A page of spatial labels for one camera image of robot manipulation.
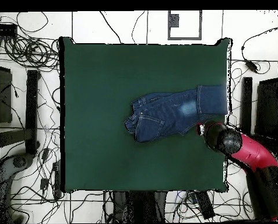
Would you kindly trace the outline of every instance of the metal bar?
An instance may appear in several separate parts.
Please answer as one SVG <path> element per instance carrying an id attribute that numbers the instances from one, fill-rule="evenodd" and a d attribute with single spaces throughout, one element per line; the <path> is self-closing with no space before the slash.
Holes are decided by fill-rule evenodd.
<path id="1" fill-rule="evenodd" d="M 31 138 L 26 140 L 26 153 L 36 154 L 37 146 L 37 95 L 39 71 L 27 71 L 27 95 L 26 95 L 26 129 L 31 130 Z"/>
<path id="2" fill-rule="evenodd" d="M 0 148 L 32 138 L 32 129 L 0 132 Z"/>

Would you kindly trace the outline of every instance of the black object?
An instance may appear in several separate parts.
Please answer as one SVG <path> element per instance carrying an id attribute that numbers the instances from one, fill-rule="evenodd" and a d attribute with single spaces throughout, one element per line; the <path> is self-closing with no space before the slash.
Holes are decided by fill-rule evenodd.
<path id="1" fill-rule="evenodd" d="M 12 121 L 11 108 L 9 107 L 11 106 L 11 81 L 10 69 L 0 66 L 0 123 L 11 123 Z"/>
<path id="2" fill-rule="evenodd" d="M 27 76 L 25 129 L 0 133 L 0 148 L 21 141 L 25 141 L 26 147 L 26 153 L 0 160 L 0 223 L 22 222 L 22 218 L 13 220 L 11 217 L 12 213 L 9 207 L 10 189 L 15 174 L 32 165 L 36 150 L 40 145 L 37 141 L 37 93 L 39 72 L 27 71 Z"/>
<path id="3" fill-rule="evenodd" d="M 25 130 L 6 131 L 0 133 L 0 148 L 25 141 L 26 153 L 36 154 L 37 142 L 37 93 L 38 71 L 27 71 L 26 126 Z"/>
<path id="4" fill-rule="evenodd" d="M 257 66 L 250 60 L 244 59 L 245 65 L 254 73 L 258 73 Z"/>
<path id="5" fill-rule="evenodd" d="M 179 14 L 169 14 L 169 27 L 179 27 Z"/>
<path id="6" fill-rule="evenodd" d="M 12 219 L 10 206 L 10 190 L 15 174 L 30 167 L 33 156 L 30 154 L 19 154 L 0 161 L 0 224 L 21 223 L 23 218 Z"/>
<path id="7" fill-rule="evenodd" d="M 247 173 L 247 185 L 255 218 L 278 217 L 278 167 Z"/>
<path id="8" fill-rule="evenodd" d="M 0 40 L 13 39 L 17 37 L 17 25 L 0 23 Z"/>
<path id="9" fill-rule="evenodd" d="M 215 121 L 205 123 L 203 136 L 209 148 L 227 155 L 238 152 L 242 145 L 239 132 Z"/>
<path id="10" fill-rule="evenodd" d="M 47 190 L 48 188 L 48 179 L 47 178 L 42 178 L 40 180 L 40 189 L 41 190 Z"/>
<path id="11" fill-rule="evenodd" d="M 166 191 L 114 191 L 114 223 L 163 223 Z"/>
<path id="12" fill-rule="evenodd" d="M 54 199 L 57 201 L 62 197 L 62 191 L 60 190 L 60 162 L 54 162 L 52 164 L 52 171 L 55 173 L 55 184 L 54 184 Z"/>
<path id="13" fill-rule="evenodd" d="M 258 86 L 255 133 L 278 139 L 278 78 L 263 80 Z"/>
<path id="14" fill-rule="evenodd" d="M 213 210 L 208 193 L 206 191 L 195 191 L 194 193 L 204 220 L 214 217 L 216 214 Z"/>
<path id="15" fill-rule="evenodd" d="M 43 155 L 41 157 L 41 159 L 43 160 L 43 164 L 47 161 L 49 153 L 50 153 L 49 149 L 44 149 L 43 150 Z"/>
<path id="16" fill-rule="evenodd" d="M 26 153 L 35 155 L 37 150 L 37 96 L 40 73 L 27 71 L 26 129 L 31 130 L 31 138 L 26 140 Z"/>
<path id="17" fill-rule="evenodd" d="M 245 135 L 251 134 L 252 125 L 252 81 L 250 77 L 242 79 L 240 129 Z"/>

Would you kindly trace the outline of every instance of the cable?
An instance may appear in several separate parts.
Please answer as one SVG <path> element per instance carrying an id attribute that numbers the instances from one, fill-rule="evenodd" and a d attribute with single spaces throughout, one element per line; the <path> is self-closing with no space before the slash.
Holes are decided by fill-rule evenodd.
<path id="1" fill-rule="evenodd" d="M 245 196 L 248 194 L 248 191 L 246 193 L 244 193 L 244 195 L 242 196 L 242 207 L 244 209 L 244 214 L 246 214 L 246 216 L 248 217 L 249 220 L 251 220 L 251 218 L 248 216 L 247 214 L 247 209 L 245 208 L 245 204 L 244 204 L 244 198 Z"/>
<path id="2" fill-rule="evenodd" d="M 102 11 L 99 11 L 99 12 L 100 12 L 101 15 L 103 16 L 103 18 L 104 18 L 106 24 L 108 24 L 108 21 L 107 21 L 107 19 L 105 18 L 105 16 L 104 16 L 104 14 L 102 13 Z M 121 43 L 121 40 L 120 40 L 120 37 L 117 35 L 117 33 L 114 31 L 114 29 L 110 26 L 110 24 L 108 24 L 108 26 L 109 26 L 109 28 L 113 31 L 113 33 L 116 34 L 116 36 L 118 37 L 120 44 L 122 44 L 122 43 Z"/>
<path id="3" fill-rule="evenodd" d="M 144 13 L 145 13 L 145 10 L 143 11 L 142 14 L 139 15 L 139 17 L 138 17 L 137 20 L 136 20 L 136 23 L 138 22 L 138 20 L 140 19 L 140 17 L 141 17 Z M 135 29 L 135 27 L 136 27 L 136 23 L 135 23 L 135 25 L 133 26 L 133 29 L 132 29 L 132 40 L 133 40 L 134 43 L 135 43 L 135 40 L 133 39 L 133 31 L 134 31 L 134 29 Z"/>
<path id="4" fill-rule="evenodd" d="M 264 31 L 263 33 L 259 33 L 259 34 L 256 34 L 256 35 L 254 35 L 254 36 L 248 38 L 248 39 L 244 42 L 244 44 L 242 45 L 242 47 L 241 47 L 241 54 L 242 54 L 243 59 L 244 59 L 245 61 L 248 61 L 248 60 L 244 57 L 244 48 L 245 48 L 245 43 L 246 43 L 247 41 L 249 41 L 249 40 L 252 39 L 252 38 L 258 37 L 258 36 L 260 36 L 260 35 L 262 35 L 262 34 L 265 34 L 265 33 L 271 32 L 271 31 L 273 31 L 273 30 L 276 30 L 276 29 L 278 29 L 278 27 L 274 27 L 274 28 L 272 28 L 272 29 L 269 29 L 269 30 L 267 30 L 267 31 Z"/>
<path id="5" fill-rule="evenodd" d="M 77 209 L 79 209 L 79 208 L 85 203 L 85 200 L 87 199 L 87 197 L 92 196 L 92 195 L 94 195 L 94 196 L 101 196 L 101 195 L 103 195 L 103 193 L 101 193 L 101 194 L 94 194 L 94 193 L 87 194 L 87 195 L 85 196 L 83 202 L 82 202 L 77 208 L 75 208 L 75 209 L 72 211 L 71 223 L 72 223 L 72 221 L 73 221 L 73 213 L 74 213 Z"/>
<path id="6" fill-rule="evenodd" d="M 25 32 L 28 32 L 28 33 L 35 33 L 35 32 L 37 32 L 37 31 L 40 31 L 41 29 L 43 29 L 43 28 L 48 24 L 48 18 L 47 18 L 47 16 L 45 15 L 44 12 L 41 12 L 41 13 L 44 15 L 44 17 L 46 18 L 47 22 L 46 22 L 41 28 L 39 28 L 39 29 L 37 29 L 37 30 L 28 31 L 28 30 L 22 28 L 21 25 L 19 25 L 19 20 L 18 20 L 18 18 L 19 18 L 19 15 L 21 14 L 21 12 L 19 12 L 19 13 L 16 15 L 16 23 L 17 23 L 17 25 L 20 27 L 21 30 L 24 30 Z"/>
<path id="7" fill-rule="evenodd" d="M 54 99 L 54 93 L 55 93 L 58 89 L 60 89 L 60 87 L 56 88 L 56 89 L 53 91 L 53 93 L 52 93 L 52 100 L 53 100 L 56 104 L 60 104 L 59 102 L 55 101 L 55 99 Z"/>

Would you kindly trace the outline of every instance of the white floor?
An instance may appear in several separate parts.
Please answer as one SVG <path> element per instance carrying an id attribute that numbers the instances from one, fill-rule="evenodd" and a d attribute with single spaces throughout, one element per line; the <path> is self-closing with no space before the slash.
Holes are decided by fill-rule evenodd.
<path id="1" fill-rule="evenodd" d="M 44 12 L 48 18 L 47 25 L 33 33 L 27 33 L 32 37 L 39 38 L 49 38 L 57 39 L 59 36 L 69 36 L 74 39 L 76 43 L 119 43 L 118 37 L 115 33 L 107 26 L 102 15 L 99 12 Z M 189 12 L 181 13 L 181 19 L 185 19 L 185 15 L 189 16 Z M 265 30 L 271 29 L 278 26 L 278 10 L 204 10 L 202 13 L 202 40 L 195 41 L 169 41 L 167 40 L 167 10 L 163 11 L 129 11 L 129 12 L 104 12 L 104 16 L 108 23 L 115 30 L 117 35 L 119 35 L 121 42 L 125 44 L 130 43 L 140 43 L 140 44 L 207 44 L 214 45 L 218 39 L 228 37 L 233 39 L 232 47 L 232 72 L 235 83 L 239 82 L 241 78 L 241 73 L 243 76 L 253 77 L 254 89 L 253 89 L 253 100 L 256 100 L 256 87 L 259 82 L 265 79 L 278 77 L 278 30 L 268 32 L 261 36 L 250 39 L 245 44 L 244 56 L 248 60 L 270 61 L 270 70 L 268 70 L 269 64 L 264 62 L 259 62 L 261 70 L 260 72 L 267 73 L 258 75 L 251 71 L 247 71 L 247 67 L 242 60 L 241 46 L 244 41 L 251 36 L 264 32 Z M 15 22 L 17 19 L 17 13 L 0 13 L 1 22 Z M 22 28 L 28 31 L 40 29 L 46 22 L 45 16 L 41 12 L 29 12 L 21 13 L 18 16 L 18 22 Z M 196 20 L 189 25 L 196 25 L 198 21 Z M 26 69 L 19 64 L 9 60 L 8 55 L 3 54 L 5 51 L 3 47 L 0 49 L 0 66 L 10 68 L 13 75 L 13 85 L 17 89 L 19 95 L 18 98 L 15 97 L 15 92 L 13 90 L 12 97 L 12 107 L 16 110 L 17 114 L 20 116 L 22 124 L 25 124 L 25 105 L 26 105 Z M 55 155 L 44 165 L 44 170 L 47 174 L 51 171 L 52 163 L 61 157 L 59 149 L 59 112 L 56 109 L 56 105 L 52 101 L 51 93 L 59 87 L 59 76 L 56 70 L 51 72 L 42 72 L 42 79 L 39 81 L 40 94 L 38 96 L 38 105 L 42 105 L 38 109 L 39 118 L 38 119 L 38 140 L 41 144 L 46 143 L 52 137 L 54 143 L 50 142 L 49 148 L 55 148 Z M 234 97 L 236 99 L 240 98 L 240 84 L 237 85 L 234 91 Z M 60 101 L 59 90 L 55 92 L 55 100 Z M 233 100 L 233 108 L 239 106 L 239 102 Z M 254 130 L 255 124 L 255 109 L 256 102 L 253 103 L 254 107 L 253 118 L 252 118 L 252 130 Z M 239 123 L 239 112 L 240 109 L 237 108 L 233 111 L 235 117 L 231 117 L 230 121 L 233 124 Z M 13 130 L 13 128 L 21 128 L 19 119 L 16 113 L 13 111 L 13 121 L 10 124 L 0 124 L 0 132 Z M 0 158 L 6 155 L 8 150 L 14 145 L 4 147 L 0 149 Z M 24 144 L 21 144 L 13 148 L 9 154 L 15 154 L 18 151 L 24 150 Z M 34 164 L 27 170 L 16 175 L 16 179 L 23 176 L 30 176 L 22 178 L 20 180 L 14 181 L 12 186 L 12 194 L 16 194 L 23 186 L 32 187 L 35 192 L 41 195 L 40 189 L 40 175 L 37 170 L 37 159 L 35 159 Z M 245 174 L 242 170 L 230 165 L 228 168 L 227 181 L 230 183 L 230 189 L 228 192 L 219 194 L 217 192 L 209 193 L 210 198 L 214 198 L 213 204 L 215 212 L 219 215 L 227 215 L 230 219 L 247 219 L 246 214 L 242 208 L 242 195 L 247 192 Z M 90 191 L 76 191 L 71 195 L 67 194 L 65 198 L 59 202 L 60 206 L 57 204 L 52 204 L 45 202 L 40 203 L 40 197 L 35 194 L 32 190 L 23 188 L 20 194 L 16 195 L 12 200 L 14 208 L 19 208 L 21 211 L 25 211 L 30 214 L 30 219 L 28 223 L 67 223 L 71 215 L 71 211 L 76 209 L 85 200 L 85 203 L 73 214 L 73 223 L 96 223 L 101 217 L 103 217 L 103 196 L 99 195 L 88 195 L 90 193 L 99 194 L 102 192 L 90 192 Z M 47 198 L 52 199 L 51 190 L 48 190 Z M 177 197 L 176 191 L 171 191 L 167 196 L 166 203 L 166 219 L 169 222 L 173 221 L 173 212 L 175 209 L 175 201 L 177 203 L 181 202 L 181 198 Z M 248 194 L 245 197 L 245 202 L 250 204 Z M 112 203 L 110 201 L 107 203 L 107 213 L 110 214 L 112 211 Z M 181 210 L 182 216 L 186 218 L 190 216 L 198 215 L 198 210 L 187 211 L 185 208 Z M 253 217 L 252 212 L 247 212 L 250 218 Z M 203 220 L 202 217 L 199 218 L 201 222 L 208 222 L 208 220 Z M 197 217 L 185 219 L 183 222 L 199 222 Z M 174 222 L 180 220 L 179 216 L 176 214 Z M 226 218 L 221 218 L 220 216 L 214 217 L 215 222 L 227 220 Z"/>

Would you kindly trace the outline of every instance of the denim pocket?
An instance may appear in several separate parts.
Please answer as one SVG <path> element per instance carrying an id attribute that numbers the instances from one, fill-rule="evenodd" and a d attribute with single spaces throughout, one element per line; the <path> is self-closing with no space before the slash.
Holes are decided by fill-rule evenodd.
<path id="1" fill-rule="evenodd" d="M 135 139 L 137 142 L 153 141 L 160 136 L 160 131 L 164 125 L 163 120 L 149 115 L 140 114 L 136 126 Z"/>

